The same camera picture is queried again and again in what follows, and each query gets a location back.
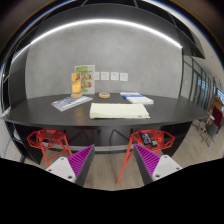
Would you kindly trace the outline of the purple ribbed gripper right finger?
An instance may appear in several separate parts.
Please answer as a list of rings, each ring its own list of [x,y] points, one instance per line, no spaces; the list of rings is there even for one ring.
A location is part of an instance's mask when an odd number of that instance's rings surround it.
[[[182,169],[170,156],[157,155],[137,144],[134,145],[133,153],[145,185]]]

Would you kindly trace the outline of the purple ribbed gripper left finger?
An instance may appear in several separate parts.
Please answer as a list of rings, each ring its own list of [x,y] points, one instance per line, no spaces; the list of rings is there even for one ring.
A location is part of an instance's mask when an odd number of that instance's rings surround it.
[[[95,146],[88,146],[72,156],[60,157],[46,171],[65,180],[83,186],[95,155]]]

